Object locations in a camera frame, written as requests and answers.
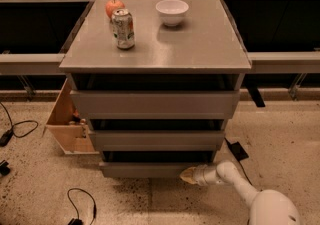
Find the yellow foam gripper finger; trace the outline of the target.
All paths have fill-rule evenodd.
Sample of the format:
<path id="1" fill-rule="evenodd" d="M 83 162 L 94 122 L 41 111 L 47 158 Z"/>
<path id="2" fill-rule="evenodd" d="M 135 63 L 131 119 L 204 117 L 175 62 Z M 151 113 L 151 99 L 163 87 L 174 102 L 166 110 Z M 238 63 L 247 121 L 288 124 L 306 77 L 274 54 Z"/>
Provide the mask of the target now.
<path id="1" fill-rule="evenodd" d="M 180 178 L 189 184 L 195 185 L 196 180 L 194 179 L 195 167 L 189 167 L 181 172 Z"/>

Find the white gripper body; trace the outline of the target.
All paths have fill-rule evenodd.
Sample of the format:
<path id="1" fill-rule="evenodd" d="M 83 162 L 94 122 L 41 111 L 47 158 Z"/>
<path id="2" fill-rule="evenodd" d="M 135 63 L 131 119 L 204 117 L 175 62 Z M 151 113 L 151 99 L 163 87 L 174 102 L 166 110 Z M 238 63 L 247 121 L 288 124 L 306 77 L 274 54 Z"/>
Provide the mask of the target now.
<path id="1" fill-rule="evenodd" d="M 215 166 L 199 165 L 195 168 L 193 178 L 200 186 L 214 185 L 218 182 Z"/>

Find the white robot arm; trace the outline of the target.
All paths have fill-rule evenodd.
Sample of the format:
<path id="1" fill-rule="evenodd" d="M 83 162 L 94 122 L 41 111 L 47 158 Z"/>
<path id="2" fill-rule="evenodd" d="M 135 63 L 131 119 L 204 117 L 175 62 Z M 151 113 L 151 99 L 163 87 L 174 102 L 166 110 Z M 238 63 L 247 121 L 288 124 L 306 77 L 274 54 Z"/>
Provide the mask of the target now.
<path id="1" fill-rule="evenodd" d="M 189 167 L 180 178 L 199 186 L 233 186 L 249 209 L 248 225 L 303 225 L 296 206 L 287 196 L 275 190 L 258 191 L 231 161 Z"/>

